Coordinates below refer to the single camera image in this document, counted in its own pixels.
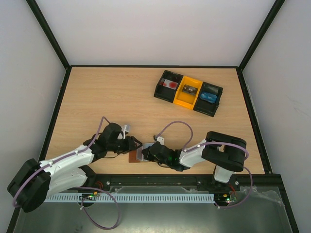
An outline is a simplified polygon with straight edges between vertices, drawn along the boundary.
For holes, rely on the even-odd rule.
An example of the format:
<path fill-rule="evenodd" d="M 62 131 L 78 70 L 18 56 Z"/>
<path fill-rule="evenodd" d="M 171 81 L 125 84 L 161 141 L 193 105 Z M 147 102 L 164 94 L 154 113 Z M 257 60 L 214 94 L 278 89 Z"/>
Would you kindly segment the brown leather card holder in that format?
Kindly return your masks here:
<path fill-rule="evenodd" d="M 128 162 L 129 163 L 142 163 L 142 162 L 149 162 L 148 160 L 144 159 L 142 154 L 142 150 L 152 146 L 154 143 L 143 143 L 142 147 L 138 148 L 137 150 L 133 150 L 128 153 Z"/>

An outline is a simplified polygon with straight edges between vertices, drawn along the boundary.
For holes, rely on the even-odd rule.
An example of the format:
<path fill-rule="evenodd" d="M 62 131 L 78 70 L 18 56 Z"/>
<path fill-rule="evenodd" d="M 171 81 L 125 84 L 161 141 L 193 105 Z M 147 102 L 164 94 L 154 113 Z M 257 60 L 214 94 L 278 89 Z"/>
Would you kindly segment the blue credit card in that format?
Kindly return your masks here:
<path fill-rule="evenodd" d="M 214 104 L 216 102 L 216 100 L 217 100 L 217 96 L 212 94 L 212 93 L 204 91 L 204 92 L 201 93 L 200 99 Z"/>

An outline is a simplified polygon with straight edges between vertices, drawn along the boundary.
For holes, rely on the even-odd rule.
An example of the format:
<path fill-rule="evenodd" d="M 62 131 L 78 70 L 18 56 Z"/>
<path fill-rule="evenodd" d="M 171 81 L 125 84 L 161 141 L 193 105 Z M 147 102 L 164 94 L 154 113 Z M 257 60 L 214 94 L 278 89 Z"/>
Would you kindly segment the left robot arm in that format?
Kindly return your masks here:
<path fill-rule="evenodd" d="M 142 143 L 128 133 L 126 125 L 109 123 L 102 132 L 68 153 L 40 162 L 27 160 L 7 187 L 13 205 L 28 213 L 52 195 L 71 188 L 92 186 L 96 174 L 89 164 L 106 157 L 108 152 L 127 154 L 142 147 Z"/>

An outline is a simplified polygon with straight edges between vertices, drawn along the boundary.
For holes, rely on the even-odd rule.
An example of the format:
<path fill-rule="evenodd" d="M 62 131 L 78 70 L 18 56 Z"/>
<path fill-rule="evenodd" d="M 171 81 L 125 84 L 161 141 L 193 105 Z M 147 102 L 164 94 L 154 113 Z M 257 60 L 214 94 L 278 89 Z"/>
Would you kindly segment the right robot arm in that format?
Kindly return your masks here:
<path fill-rule="evenodd" d="M 228 186 L 235 172 L 244 170 L 249 153 L 247 142 L 241 138 L 210 131 L 200 143 L 186 149 L 173 150 L 159 142 L 142 150 L 143 158 L 149 162 L 166 165 L 184 171 L 205 161 L 215 165 L 212 185 L 217 190 Z"/>

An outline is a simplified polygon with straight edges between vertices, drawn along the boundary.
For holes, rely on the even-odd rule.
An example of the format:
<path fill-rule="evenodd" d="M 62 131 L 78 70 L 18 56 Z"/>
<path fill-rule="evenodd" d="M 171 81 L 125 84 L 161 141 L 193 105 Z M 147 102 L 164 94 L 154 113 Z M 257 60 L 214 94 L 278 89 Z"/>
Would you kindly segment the red white card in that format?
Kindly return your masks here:
<path fill-rule="evenodd" d="M 160 85 L 175 90 L 178 86 L 178 83 L 174 81 L 170 81 L 168 79 L 161 79 Z"/>

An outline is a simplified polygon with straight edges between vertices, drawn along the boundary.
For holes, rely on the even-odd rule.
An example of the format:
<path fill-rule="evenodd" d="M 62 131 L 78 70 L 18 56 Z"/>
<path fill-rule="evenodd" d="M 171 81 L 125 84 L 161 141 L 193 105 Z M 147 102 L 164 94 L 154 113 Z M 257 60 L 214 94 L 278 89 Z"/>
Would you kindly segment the black bin right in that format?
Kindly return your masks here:
<path fill-rule="evenodd" d="M 193 110 L 214 117 L 219 107 L 223 88 L 203 82 Z"/>

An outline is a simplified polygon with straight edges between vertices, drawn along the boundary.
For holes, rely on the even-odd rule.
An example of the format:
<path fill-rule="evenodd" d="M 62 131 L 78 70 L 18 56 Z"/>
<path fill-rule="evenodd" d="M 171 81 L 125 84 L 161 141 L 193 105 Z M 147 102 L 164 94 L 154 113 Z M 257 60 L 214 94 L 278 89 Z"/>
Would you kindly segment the black bin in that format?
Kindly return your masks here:
<path fill-rule="evenodd" d="M 183 75 L 165 70 L 158 81 L 154 97 L 173 103 Z"/>
<path fill-rule="evenodd" d="M 214 117 L 219 107 L 223 88 L 203 82 L 193 110 Z"/>

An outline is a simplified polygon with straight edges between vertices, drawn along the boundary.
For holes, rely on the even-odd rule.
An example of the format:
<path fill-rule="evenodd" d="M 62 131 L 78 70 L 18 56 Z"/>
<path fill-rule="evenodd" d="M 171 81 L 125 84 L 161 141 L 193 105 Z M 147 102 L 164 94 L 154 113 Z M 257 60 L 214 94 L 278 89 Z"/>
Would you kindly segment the yellow bin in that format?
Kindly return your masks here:
<path fill-rule="evenodd" d="M 183 86 L 185 84 L 196 87 L 198 89 L 196 96 L 192 96 L 182 92 Z M 182 81 L 177 89 L 173 103 L 193 110 L 202 85 L 203 82 L 201 80 L 189 76 L 183 76 Z"/>

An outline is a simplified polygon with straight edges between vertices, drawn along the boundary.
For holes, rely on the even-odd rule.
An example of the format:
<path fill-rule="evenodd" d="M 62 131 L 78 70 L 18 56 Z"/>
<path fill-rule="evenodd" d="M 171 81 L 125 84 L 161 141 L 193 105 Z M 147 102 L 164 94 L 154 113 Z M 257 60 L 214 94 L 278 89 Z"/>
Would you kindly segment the black bin left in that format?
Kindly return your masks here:
<path fill-rule="evenodd" d="M 173 103 L 183 75 L 165 70 L 158 81 L 154 97 Z"/>

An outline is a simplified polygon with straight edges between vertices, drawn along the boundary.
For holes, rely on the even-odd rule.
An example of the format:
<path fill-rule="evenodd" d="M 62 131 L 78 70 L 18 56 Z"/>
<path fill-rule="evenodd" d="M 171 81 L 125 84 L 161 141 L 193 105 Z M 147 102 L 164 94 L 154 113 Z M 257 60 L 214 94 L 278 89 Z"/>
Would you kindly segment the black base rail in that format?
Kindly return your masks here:
<path fill-rule="evenodd" d="M 104 190 L 112 187 L 183 187 L 198 191 L 216 191 L 211 175 L 130 175 L 130 174 L 97 174 L 96 181 L 104 185 Z"/>

